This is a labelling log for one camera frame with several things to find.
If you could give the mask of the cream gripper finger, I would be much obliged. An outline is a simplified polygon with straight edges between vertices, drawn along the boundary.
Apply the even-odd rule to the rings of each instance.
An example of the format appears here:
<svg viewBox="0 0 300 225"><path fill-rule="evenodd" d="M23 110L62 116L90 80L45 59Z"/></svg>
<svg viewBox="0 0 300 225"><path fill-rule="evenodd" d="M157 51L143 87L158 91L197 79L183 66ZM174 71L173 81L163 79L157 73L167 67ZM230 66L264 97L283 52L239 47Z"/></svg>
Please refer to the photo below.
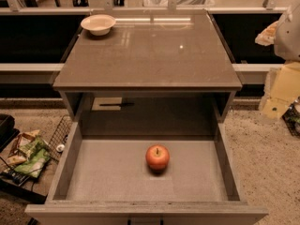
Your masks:
<svg viewBox="0 0 300 225"><path fill-rule="evenodd" d="M278 22L268 25L258 36L255 42L262 46L270 46L274 44Z"/></svg>

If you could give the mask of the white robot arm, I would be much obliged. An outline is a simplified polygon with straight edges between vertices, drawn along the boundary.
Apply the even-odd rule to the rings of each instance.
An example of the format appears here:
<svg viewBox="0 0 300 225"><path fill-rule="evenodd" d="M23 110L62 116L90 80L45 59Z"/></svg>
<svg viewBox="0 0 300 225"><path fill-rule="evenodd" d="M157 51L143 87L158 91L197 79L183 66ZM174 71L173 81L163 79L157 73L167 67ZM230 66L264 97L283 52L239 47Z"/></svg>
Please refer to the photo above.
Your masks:
<svg viewBox="0 0 300 225"><path fill-rule="evenodd" d="M300 61L300 0L294 0L279 20L268 25L255 42L274 46L275 55L287 61Z"/></svg>

